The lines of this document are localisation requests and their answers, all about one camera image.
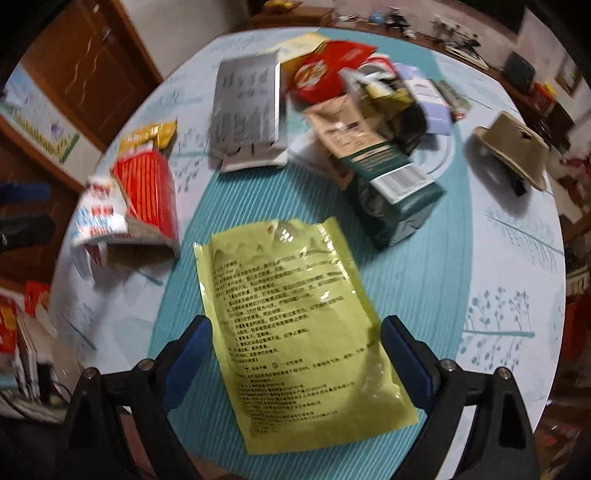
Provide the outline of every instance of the blue gripper pad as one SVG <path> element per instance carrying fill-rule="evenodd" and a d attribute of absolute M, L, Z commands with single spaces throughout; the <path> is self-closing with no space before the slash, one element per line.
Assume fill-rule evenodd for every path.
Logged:
<path fill-rule="evenodd" d="M 168 371 L 164 381 L 164 395 L 161 406 L 168 413 L 177 408 L 187 394 L 191 382 L 212 347 L 212 323 L 207 317 L 197 316 L 194 322 L 200 322 L 174 365 Z"/>
<path fill-rule="evenodd" d="M 382 322 L 381 341 L 413 405 L 431 412 L 437 386 L 427 367 L 417 356 L 417 342 L 394 315 Z"/>

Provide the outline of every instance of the purple box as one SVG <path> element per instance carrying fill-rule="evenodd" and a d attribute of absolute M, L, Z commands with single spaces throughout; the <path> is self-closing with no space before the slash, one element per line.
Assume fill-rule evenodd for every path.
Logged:
<path fill-rule="evenodd" d="M 394 66 L 408 91 L 423 109 L 427 133 L 451 135 L 452 117 L 449 108 L 433 84 L 416 67 L 402 63 L 395 63 Z"/>

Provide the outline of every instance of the cardboard packaging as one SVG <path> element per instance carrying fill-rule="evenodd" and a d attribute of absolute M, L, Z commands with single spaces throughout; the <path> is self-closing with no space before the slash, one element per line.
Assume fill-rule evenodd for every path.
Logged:
<path fill-rule="evenodd" d="M 371 130 L 348 95 L 304 111 L 319 140 L 355 175 L 345 195 L 377 248 L 412 235 L 444 190 Z"/>
<path fill-rule="evenodd" d="M 221 62 L 210 130 L 221 171 L 286 164 L 286 93 L 277 51 Z"/>
<path fill-rule="evenodd" d="M 310 32 L 296 38 L 290 38 L 278 43 L 268 51 L 277 51 L 281 63 L 281 74 L 288 85 L 291 85 L 296 72 L 300 69 L 306 57 L 328 38 L 318 32 Z"/>

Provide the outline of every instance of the picture frame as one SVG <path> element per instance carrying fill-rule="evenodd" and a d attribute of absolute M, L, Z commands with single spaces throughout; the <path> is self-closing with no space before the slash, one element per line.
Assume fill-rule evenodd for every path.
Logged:
<path fill-rule="evenodd" d="M 564 55 L 564 60 L 560 63 L 556 78 L 554 79 L 562 89 L 569 94 L 574 96 L 574 93 L 581 82 L 583 75 L 580 70 L 574 64 L 573 60 L 568 54 Z"/>

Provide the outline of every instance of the blue object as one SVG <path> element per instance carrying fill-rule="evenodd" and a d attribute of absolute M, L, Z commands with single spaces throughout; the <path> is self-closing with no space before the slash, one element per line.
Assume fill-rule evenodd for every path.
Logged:
<path fill-rule="evenodd" d="M 413 405 L 426 412 L 435 401 L 433 379 L 414 355 L 400 332 L 388 318 L 382 322 L 380 337 L 392 366 L 400 377 Z"/>
<path fill-rule="evenodd" d="M 211 346 L 212 323 L 202 316 L 201 323 L 166 376 L 161 403 L 166 413 L 183 402 L 197 370 L 209 356 Z"/>
<path fill-rule="evenodd" d="M 452 117 L 441 94 L 416 67 L 395 63 L 398 75 L 420 105 L 427 120 L 427 133 L 436 135 L 452 134 Z"/>
<path fill-rule="evenodd" d="M 5 203 L 46 202 L 51 195 L 47 183 L 2 183 L 0 184 L 0 205 Z"/>
<path fill-rule="evenodd" d="M 371 23 L 377 23 L 379 25 L 384 25 L 386 23 L 386 21 L 384 20 L 384 16 L 382 15 L 382 12 L 379 10 L 377 12 L 372 13 L 369 16 L 369 21 Z"/>

